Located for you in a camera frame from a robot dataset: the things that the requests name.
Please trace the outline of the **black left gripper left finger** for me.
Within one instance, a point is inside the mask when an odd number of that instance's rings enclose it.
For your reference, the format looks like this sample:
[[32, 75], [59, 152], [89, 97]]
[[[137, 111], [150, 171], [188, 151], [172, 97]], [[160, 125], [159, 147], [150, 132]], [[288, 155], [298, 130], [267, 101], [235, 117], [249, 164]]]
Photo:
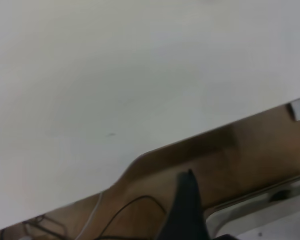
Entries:
[[182, 172], [177, 176], [177, 185], [165, 222], [160, 230], [160, 240], [184, 240], [186, 236], [186, 203], [189, 173]]

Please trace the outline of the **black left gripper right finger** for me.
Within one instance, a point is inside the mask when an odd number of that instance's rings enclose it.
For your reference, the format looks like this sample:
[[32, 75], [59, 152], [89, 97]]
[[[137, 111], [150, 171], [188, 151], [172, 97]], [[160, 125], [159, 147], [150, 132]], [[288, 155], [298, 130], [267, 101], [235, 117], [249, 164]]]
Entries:
[[201, 196], [199, 191], [198, 182], [196, 180], [195, 174], [191, 169], [188, 170], [191, 183], [191, 195], [193, 208], [191, 210], [192, 218], [192, 230], [193, 230], [193, 239], [194, 240], [209, 240], [210, 236], [207, 230], [206, 222], [203, 216], [203, 206], [201, 202]]

